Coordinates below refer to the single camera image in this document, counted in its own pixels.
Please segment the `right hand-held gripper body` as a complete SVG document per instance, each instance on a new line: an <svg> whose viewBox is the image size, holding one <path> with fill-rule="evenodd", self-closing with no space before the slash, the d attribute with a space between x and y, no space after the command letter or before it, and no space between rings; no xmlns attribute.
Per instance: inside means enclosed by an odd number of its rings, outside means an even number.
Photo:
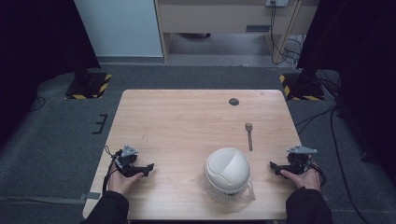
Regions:
<svg viewBox="0 0 396 224"><path fill-rule="evenodd" d="M287 152L287 159L290 164L289 171L295 175L306 172L313 163L309 156L318 153L316 149L303 146L289 148Z"/></svg>

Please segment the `black curtain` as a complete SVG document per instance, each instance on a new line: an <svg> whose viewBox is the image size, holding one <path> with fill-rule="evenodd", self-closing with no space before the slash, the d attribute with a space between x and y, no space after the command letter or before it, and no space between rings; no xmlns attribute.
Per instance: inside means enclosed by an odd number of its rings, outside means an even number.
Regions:
<svg viewBox="0 0 396 224"><path fill-rule="evenodd" d="M0 147L40 83L98 66L75 0L0 0Z"/></svg>
<svg viewBox="0 0 396 224"><path fill-rule="evenodd" d="M396 0L319 0L298 66L340 75L341 108L396 186Z"/></svg>

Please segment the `black stand base hazard tape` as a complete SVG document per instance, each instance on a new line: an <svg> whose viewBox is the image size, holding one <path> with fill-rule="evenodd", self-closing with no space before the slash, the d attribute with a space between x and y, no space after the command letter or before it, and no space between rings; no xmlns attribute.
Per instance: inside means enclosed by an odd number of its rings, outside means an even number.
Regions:
<svg viewBox="0 0 396 224"><path fill-rule="evenodd" d="M318 101L324 99L321 83L316 76L286 73L279 77L287 100Z"/></svg>
<svg viewBox="0 0 396 224"><path fill-rule="evenodd" d="M107 88L111 75L108 73L88 73L83 80L74 78L68 87L66 99L101 98Z"/></svg>

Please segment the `person's right hand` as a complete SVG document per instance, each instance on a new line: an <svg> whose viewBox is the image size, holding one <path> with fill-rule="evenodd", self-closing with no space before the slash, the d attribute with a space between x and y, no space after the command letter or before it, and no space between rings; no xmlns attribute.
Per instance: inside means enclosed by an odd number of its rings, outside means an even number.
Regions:
<svg viewBox="0 0 396 224"><path fill-rule="evenodd" d="M306 188L320 191L319 175L318 172L314 169L309 169L302 175L290 173L285 177L292 180L298 189Z"/></svg>

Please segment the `white cabinet panel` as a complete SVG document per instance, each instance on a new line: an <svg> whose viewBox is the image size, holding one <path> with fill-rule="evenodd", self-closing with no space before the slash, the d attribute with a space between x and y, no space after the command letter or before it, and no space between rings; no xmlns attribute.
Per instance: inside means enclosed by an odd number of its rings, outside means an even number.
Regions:
<svg viewBox="0 0 396 224"><path fill-rule="evenodd" d="M154 0L75 0L99 57L162 57Z"/></svg>

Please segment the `person's left hand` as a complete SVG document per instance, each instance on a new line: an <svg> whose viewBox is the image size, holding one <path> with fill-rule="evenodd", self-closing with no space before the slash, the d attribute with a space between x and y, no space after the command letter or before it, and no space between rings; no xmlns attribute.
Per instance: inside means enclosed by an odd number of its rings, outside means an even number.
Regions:
<svg viewBox="0 0 396 224"><path fill-rule="evenodd" d="M116 170L110 175L108 179L107 189L126 196L131 190L133 184L137 183L142 177L142 174L126 177Z"/></svg>

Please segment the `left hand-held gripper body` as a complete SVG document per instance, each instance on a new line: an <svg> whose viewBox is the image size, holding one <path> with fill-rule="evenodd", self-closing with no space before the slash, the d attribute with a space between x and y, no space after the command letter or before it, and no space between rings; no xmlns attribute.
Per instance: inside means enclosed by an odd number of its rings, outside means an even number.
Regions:
<svg viewBox="0 0 396 224"><path fill-rule="evenodd" d="M135 175L136 169L134 162L137 160L138 150L128 145L125 145L123 149L119 151L116 158L116 168L123 175Z"/></svg>

